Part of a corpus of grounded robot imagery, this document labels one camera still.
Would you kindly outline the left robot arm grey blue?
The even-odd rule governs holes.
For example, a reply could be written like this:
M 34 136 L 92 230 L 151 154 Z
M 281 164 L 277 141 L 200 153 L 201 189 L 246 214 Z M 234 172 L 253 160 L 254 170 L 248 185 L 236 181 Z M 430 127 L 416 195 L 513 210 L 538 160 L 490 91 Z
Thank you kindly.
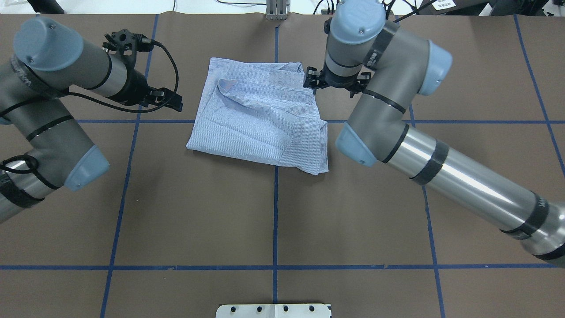
M 30 209 L 61 187 L 82 189 L 109 162 L 61 99 L 76 96 L 115 110 L 143 114 L 182 110 L 178 88 L 153 88 L 135 69 L 137 53 L 165 49 L 129 30 L 105 34 L 97 46 L 48 17 L 25 21 L 14 54 L 1 66 L 1 124 L 14 125 L 32 149 L 1 162 L 1 222 Z

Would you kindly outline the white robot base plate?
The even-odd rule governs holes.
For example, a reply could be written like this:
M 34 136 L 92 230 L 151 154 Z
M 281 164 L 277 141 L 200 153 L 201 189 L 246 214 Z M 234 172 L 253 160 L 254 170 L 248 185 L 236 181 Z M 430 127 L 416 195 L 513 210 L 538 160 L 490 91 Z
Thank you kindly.
M 218 307 L 216 318 L 331 318 L 329 304 L 224 304 Z

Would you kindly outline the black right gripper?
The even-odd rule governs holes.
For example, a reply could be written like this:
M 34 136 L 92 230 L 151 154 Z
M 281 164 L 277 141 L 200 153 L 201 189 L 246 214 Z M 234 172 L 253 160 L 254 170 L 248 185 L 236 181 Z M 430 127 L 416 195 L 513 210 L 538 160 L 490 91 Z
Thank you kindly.
M 363 92 L 371 80 L 370 72 L 361 72 L 351 76 L 339 76 L 324 66 L 322 70 L 308 66 L 305 70 L 303 86 L 315 92 L 328 87 L 341 88 L 349 91 L 350 98 Z

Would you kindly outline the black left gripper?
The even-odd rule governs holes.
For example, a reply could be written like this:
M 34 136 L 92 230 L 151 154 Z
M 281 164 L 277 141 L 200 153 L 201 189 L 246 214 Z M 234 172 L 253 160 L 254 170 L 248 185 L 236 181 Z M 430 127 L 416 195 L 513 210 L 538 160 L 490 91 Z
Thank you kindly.
M 164 107 L 174 111 L 182 111 L 182 96 L 177 93 L 179 74 L 176 66 L 173 67 L 173 71 L 175 73 L 175 86 L 173 89 L 168 89 L 150 87 L 147 84 L 147 79 L 139 71 L 131 70 L 124 87 L 118 92 L 118 102 L 124 106 L 154 106 L 137 111 L 157 111 Z

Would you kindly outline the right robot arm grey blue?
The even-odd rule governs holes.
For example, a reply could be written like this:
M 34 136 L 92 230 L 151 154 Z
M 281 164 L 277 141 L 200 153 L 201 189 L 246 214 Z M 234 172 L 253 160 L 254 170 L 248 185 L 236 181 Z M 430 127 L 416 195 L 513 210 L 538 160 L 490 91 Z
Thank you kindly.
M 324 24 L 324 66 L 308 67 L 303 85 L 361 97 L 335 144 L 353 161 L 387 164 L 435 189 L 517 240 L 529 254 L 564 267 L 564 203 L 547 201 L 403 121 L 416 95 L 431 95 L 452 55 L 387 20 L 377 0 L 342 0 Z

